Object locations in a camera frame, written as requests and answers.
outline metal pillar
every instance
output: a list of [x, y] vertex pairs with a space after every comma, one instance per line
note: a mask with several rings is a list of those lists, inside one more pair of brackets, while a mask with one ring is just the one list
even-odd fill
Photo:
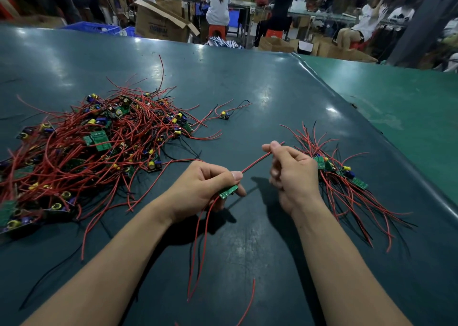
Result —
[[386, 63], [415, 68], [456, 14], [457, 4], [458, 0], [424, 0]]

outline right hand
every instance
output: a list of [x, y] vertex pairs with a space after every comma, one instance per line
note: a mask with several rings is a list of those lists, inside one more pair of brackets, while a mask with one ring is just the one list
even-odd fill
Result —
[[263, 144], [262, 150], [272, 152], [269, 181], [278, 189], [286, 213], [292, 216], [323, 202], [318, 190], [318, 165], [312, 157], [277, 141]]

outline hand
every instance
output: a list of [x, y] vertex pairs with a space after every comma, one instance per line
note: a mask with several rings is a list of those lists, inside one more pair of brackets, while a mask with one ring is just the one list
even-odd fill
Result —
[[307, 210], [323, 202], [318, 190], [318, 165], [310, 156], [277, 141], [262, 146], [272, 152], [270, 183], [278, 189], [280, 205], [286, 213]]
[[[238, 185], [236, 191], [241, 197], [246, 191], [240, 180], [242, 172], [230, 172], [227, 168], [202, 161], [193, 161], [175, 183], [159, 198], [166, 205], [166, 216], [172, 222], [181, 221], [197, 214], [206, 206], [211, 205], [217, 193], [230, 186]], [[218, 199], [212, 211], [224, 208], [224, 201]]]

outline person in black shirt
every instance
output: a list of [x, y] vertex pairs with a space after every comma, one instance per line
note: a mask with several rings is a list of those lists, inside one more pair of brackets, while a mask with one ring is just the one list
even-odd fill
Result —
[[291, 24], [291, 19], [288, 18], [288, 9], [293, 3], [293, 0], [274, 0], [272, 16], [266, 21], [261, 21], [256, 27], [256, 38], [254, 45], [259, 46], [260, 38], [266, 35], [268, 29], [274, 31], [285, 31]]

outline left hand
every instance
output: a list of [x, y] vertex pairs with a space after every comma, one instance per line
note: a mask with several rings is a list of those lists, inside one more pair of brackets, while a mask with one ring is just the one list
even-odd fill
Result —
[[[238, 185], [236, 194], [246, 196], [240, 180], [242, 172], [230, 172], [227, 168], [202, 161], [193, 161], [175, 183], [159, 198], [166, 205], [165, 214], [172, 222], [181, 221], [197, 214], [211, 205], [217, 193], [230, 186]], [[224, 201], [218, 199], [212, 211], [224, 208]]]

